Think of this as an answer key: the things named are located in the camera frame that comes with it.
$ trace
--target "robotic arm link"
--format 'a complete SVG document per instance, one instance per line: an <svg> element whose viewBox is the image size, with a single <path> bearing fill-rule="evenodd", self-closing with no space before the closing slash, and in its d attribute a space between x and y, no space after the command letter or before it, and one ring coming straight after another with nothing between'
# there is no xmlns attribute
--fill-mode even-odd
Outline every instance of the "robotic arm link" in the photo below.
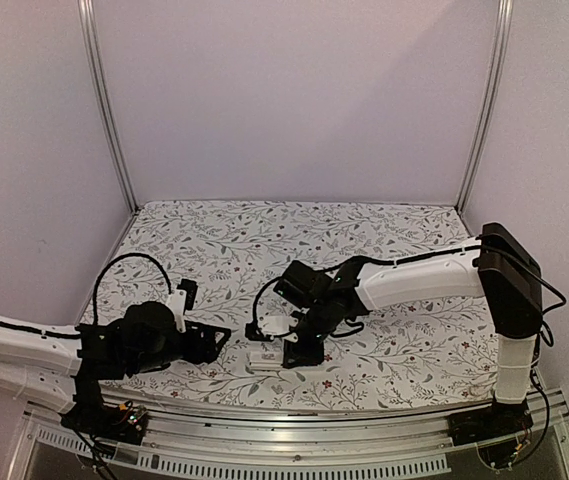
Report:
<svg viewBox="0 0 569 480"><path fill-rule="evenodd" d="M58 412L65 427L140 444L145 408L106 405L98 382L161 370L177 359L215 361L231 331L184 320L196 292L195 282L182 280L166 305L132 305L104 326L44 326L0 316L0 388Z"/></svg>
<svg viewBox="0 0 569 480"><path fill-rule="evenodd" d="M484 296L499 347L493 405L470 417L451 416L451 435L462 444L532 426L526 394L543 323L543 281L537 262L502 225L484 225L477 238L442 250L384 261L353 257L335 270L331 277L292 262L274 290L300 311L278 317L288 324L254 319L247 338L283 338L284 368L319 365L324 340L342 321L354 325L356 317L401 302Z"/></svg>

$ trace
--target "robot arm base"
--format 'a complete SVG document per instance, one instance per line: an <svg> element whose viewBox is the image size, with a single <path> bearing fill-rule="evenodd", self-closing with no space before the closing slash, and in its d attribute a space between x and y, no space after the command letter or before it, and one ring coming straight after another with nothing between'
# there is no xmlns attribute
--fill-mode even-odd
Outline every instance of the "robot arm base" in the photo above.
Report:
<svg viewBox="0 0 569 480"><path fill-rule="evenodd" d="M526 399L514 405L493 400L488 407L454 413L447 421L449 435L456 446L511 435L533 426Z"/></svg>

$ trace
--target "table surface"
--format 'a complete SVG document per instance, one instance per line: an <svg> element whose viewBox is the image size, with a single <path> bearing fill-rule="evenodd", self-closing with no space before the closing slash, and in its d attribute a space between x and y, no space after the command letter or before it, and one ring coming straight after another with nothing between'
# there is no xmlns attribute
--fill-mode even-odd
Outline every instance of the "table surface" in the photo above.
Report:
<svg viewBox="0 0 569 480"><path fill-rule="evenodd" d="M490 398L497 339L483 298L436 298L395 305L364 318L358 335L326 341L320 367L252 372L249 351L275 351L280 341L243 336L255 294L294 259L326 267L353 255L389 259L425 252L468 237L450 207L256 201L153 202L139 213L117 254L157 258L176 284L199 284L187 319L233 329L210 365L173 362L168 370L105 382L133 390L225 405L290 410L419 408ZM100 323L131 303L164 300L155 267L128 259L100 288ZM265 313L288 313L268 292ZM91 306L83 321L91 321Z"/></svg>

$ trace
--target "black cable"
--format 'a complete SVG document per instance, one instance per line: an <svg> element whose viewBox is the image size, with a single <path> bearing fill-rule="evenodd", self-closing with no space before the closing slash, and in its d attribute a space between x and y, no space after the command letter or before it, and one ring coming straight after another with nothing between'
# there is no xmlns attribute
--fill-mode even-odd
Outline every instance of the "black cable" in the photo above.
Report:
<svg viewBox="0 0 569 480"><path fill-rule="evenodd" d="M97 289L100 286L100 283L102 283L102 279L104 278L104 275L106 275L106 273L113 267L113 265L115 265L116 263L126 259L126 258L131 258L131 257L137 257L137 258L144 258L146 260L148 260L149 262L151 262L153 265L155 265L159 271L162 273L162 276L164 277L164 280L166 281L166 285L168 285L168 294L170 295L171 293L173 293L172 289L171 289L171 279L168 278L168 274L166 273L166 270L164 270L164 267L162 266L162 264L160 262L158 262L155 258L151 257L150 255L147 255L146 253L137 253L137 252L133 252L133 253L125 253L124 255L120 255L118 257L115 257L113 260L111 260L108 265L106 265L106 267L104 267L104 269L100 272L100 274L97 277L97 280L95 280L95 285L93 286L93 325L97 325L98 323L98 319L97 319Z"/></svg>
<svg viewBox="0 0 569 480"><path fill-rule="evenodd" d="M331 338L346 338L350 337L351 335L355 335L356 333L360 333L364 330L364 323L363 322L346 322L349 327L355 327L352 330L344 333L331 333Z"/></svg>
<svg viewBox="0 0 569 480"><path fill-rule="evenodd" d="M253 325L255 325L255 327L257 327L257 304L259 303L260 298L262 297L262 295L264 295L264 292L268 289L268 287L278 282L280 278L282 277L275 277L266 282L264 285L262 285L262 288L260 288L259 292L257 292L257 295L255 295L255 299L253 300Z"/></svg>
<svg viewBox="0 0 569 480"><path fill-rule="evenodd" d="M533 270L528 265L526 265L522 260L520 260L515 255L512 255L511 253L509 253L505 250L502 250L500 248L496 248L496 247L493 247L490 245L469 245L469 246L463 247L463 248L459 247L459 248L452 248L449 250L436 250L433 252L421 253L418 255L412 255L410 257L398 258L395 260L380 260L377 258L367 257L365 255L356 255L356 256L348 258L347 260L344 260L343 262L341 262L337 265L334 265L332 267L328 267L328 268L318 270L318 272L319 273L328 273L328 272L338 270L346 262L361 261L364 263L372 263L374 265L381 265L381 266L391 266L391 265L397 266L397 265L404 265L407 263L417 262L420 260L426 260L426 259L437 257L437 256L452 255L455 253L464 253L466 251L472 251L472 250L486 250L489 252L494 252L494 253L498 253L498 254L502 255L503 257L505 257L505 258L509 259L510 261L514 262L515 264L517 264L522 270L524 270L528 275L530 275L531 278L533 278L536 282L538 282L540 285L542 285L543 287L548 289L551 293L553 293L557 298L559 298L560 301L558 303L555 303L554 305L551 305L550 307L547 307L546 309L543 310L542 316L544 316L546 313L548 313L552 310L555 310L556 308L560 308L560 307L563 307L564 305L566 305L567 300L566 300L566 297L564 296L564 294L562 292L560 292L557 288L555 288L553 285L548 283L546 280L544 280L542 277L537 275L535 272L533 272ZM262 286L262 288L257 293L255 300L253 302L253 324L255 326L257 326L257 304L258 304L261 296L264 294L264 292L266 291L266 289L269 286L271 286L272 284L274 284L275 282L280 280L280 278L281 277L276 277L272 280L269 280L265 285ZM540 335L541 335L542 339L544 340L544 343L546 343L548 346L552 347L555 344L555 340L553 338L553 333L551 332L551 328L543 320L542 320L542 326L543 326L546 333L540 332ZM333 338L344 338L345 336L350 336L350 335L354 335L355 333L359 333L362 330L363 330L363 326L359 330L356 329L356 331L353 331L353 332L346 332L344 334L337 334L339 336L334 336L333 334L331 334L331 336ZM282 337L285 337L287 335L290 335L290 333L278 335L278 336L275 336L275 338L282 338Z"/></svg>
<svg viewBox="0 0 569 480"><path fill-rule="evenodd" d="M519 465L520 463L531 458L531 456L535 453L535 451L538 448L540 448L540 445L542 445L542 442L544 441L544 437L546 437L546 432L548 432L549 424L551 423L551 404L548 401L548 397L546 396L546 393L544 393L544 389L537 382L537 380L535 380L535 377L534 377L532 371L531 371L531 383L533 384L533 387L535 387L535 390L537 390L539 392L539 394L542 396L542 399L544 400L544 404L546 405L546 420L544 421L544 430L542 430L542 435L540 435L540 438L537 441L537 443L535 444L535 446L532 447L531 450L528 451L528 453L525 457L521 457L519 459L516 459L513 466Z"/></svg>
<svg viewBox="0 0 569 480"><path fill-rule="evenodd" d="M100 455L98 449L94 445L91 445L91 443L88 440L86 440L86 438L84 438L84 435L82 435L78 430L76 430L75 428L73 428L72 430L75 433L75 435L78 436L78 438L82 441L82 443L84 443L84 445L86 445L88 447L89 451L91 452L91 456L93 457L93 462L95 462L95 465L97 467L95 469L95 472L100 476L100 478L103 480L117 480L117 477L115 476L113 471L110 469L108 464L104 461L104 459L102 458L102 455ZM108 472L108 474L111 478L108 478L106 475L104 475L100 471L100 468L103 468L106 472Z"/></svg>
<svg viewBox="0 0 569 480"><path fill-rule="evenodd" d="M544 320L542 320L542 329L540 330L540 337L549 348L552 348L555 345L555 338L553 337L551 327Z"/></svg>
<svg viewBox="0 0 569 480"><path fill-rule="evenodd" d="M81 335L79 333L78 334L58 333L58 332L52 332L50 330L44 330L42 328L29 327L27 325L15 325L13 323L2 322L1 320L0 320L0 327L7 328L9 330L17 330L19 332L33 333L35 335L44 335L51 338L62 338L65 340L77 340L81 338Z"/></svg>

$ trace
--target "white plastic casing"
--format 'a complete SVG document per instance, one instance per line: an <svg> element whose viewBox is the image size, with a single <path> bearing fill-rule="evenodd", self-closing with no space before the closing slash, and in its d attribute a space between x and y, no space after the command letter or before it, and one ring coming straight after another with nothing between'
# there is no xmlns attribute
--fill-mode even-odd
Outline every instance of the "white plastic casing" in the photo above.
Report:
<svg viewBox="0 0 569 480"><path fill-rule="evenodd" d="M520 404L526 398L536 338L537 335L532 335L516 340L498 335L495 384L495 399L498 402Z"/></svg>
<svg viewBox="0 0 569 480"><path fill-rule="evenodd" d="M62 414L75 405L75 382L42 369L0 362L0 389Z"/></svg>
<svg viewBox="0 0 569 480"><path fill-rule="evenodd" d="M0 327L0 362L34 365L55 370L63 375L75 375L82 363L77 356L82 348L79 339L61 339L45 335L45 331L78 335L74 327L54 327L28 323L0 316L0 321L41 330L42 334Z"/></svg>
<svg viewBox="0 0 569 480"><path fill-rule="evenodd" d="M474 238L443 250L480 245ZM436 256L397 266L362 267L355 291L368 310L448 296L484 296L473 259L479 250Z"/></svg>
<svg viewBox="0 0 569 480"><path fill-rule="evenodd" d="M186 292L184 290L176 290L173 292L166 300L166 306L173 312L177 331L184 333L186 331L186 323L184 322Z"/></svg>

